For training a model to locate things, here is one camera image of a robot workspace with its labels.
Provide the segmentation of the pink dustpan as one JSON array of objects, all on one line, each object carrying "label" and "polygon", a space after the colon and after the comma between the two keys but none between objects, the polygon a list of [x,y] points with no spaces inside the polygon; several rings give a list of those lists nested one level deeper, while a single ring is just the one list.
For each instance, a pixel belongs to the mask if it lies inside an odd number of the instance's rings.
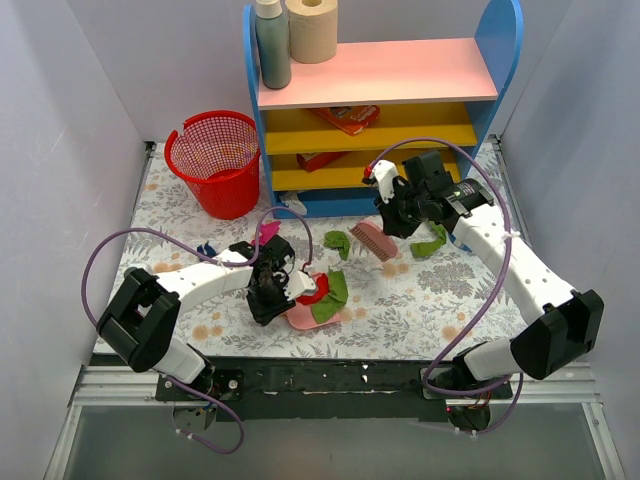
[{"label": "pink dustpan", "polygon": [[315,322],[311,313],[311,305],[302,305],[296,302],[296,305],[285,313],[289,325],[299,331],[307,331],[311,329],[320,328],[323,326],[339,323],[342,318],[341,314],[337,313],[327,323],[319,325]]}]

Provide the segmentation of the pink hand brush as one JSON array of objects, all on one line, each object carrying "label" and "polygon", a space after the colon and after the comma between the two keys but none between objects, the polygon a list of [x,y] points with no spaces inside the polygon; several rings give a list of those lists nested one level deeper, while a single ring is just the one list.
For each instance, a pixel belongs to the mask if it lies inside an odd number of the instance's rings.
[{"label": "pink hand brush", "polygon": [[350,229],[350,233],[381,262],[393,259],[398,254],[395,241],[369,219],[359,220]]}]

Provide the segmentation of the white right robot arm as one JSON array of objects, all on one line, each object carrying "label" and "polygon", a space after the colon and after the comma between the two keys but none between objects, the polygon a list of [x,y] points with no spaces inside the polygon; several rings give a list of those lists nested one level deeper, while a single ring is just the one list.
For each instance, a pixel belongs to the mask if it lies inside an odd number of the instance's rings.
[{"label": "white right robot arm", "polygon": [[580,292],[551,271],[504,225],[504,215],[475,179],[456,182],[436,151],[403,163],[405,172],[380,160],[365,179],[375,185],[375,206],[387,236],[406,239],[426,221],[445,228],[500,280],[527,326],[513,338],[483,342],[453,359],[430,385],[475,397],[497,378],[524,373],[543,380],[590,352],[604,302],[593,290]]}]

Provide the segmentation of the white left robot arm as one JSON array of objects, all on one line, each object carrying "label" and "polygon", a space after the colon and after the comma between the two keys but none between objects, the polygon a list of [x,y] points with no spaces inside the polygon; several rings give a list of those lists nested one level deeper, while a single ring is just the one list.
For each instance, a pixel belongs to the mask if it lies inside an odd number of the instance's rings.
[{"label": "white left robot arm", "polygon": [[244,290],[254,321],[268,325],[295,306],[285,265],[295,257],[291,245],[276,235],[260,248],[242,241],[222,251],[212,263],[153,275],[137,268],[124,281],[97,322],[99,336],[137,372],[156,370],[178,380],[193,400],[205,398],[213,377],[204,357],[174,336],[179,317],[194,307],[235,290]]}]

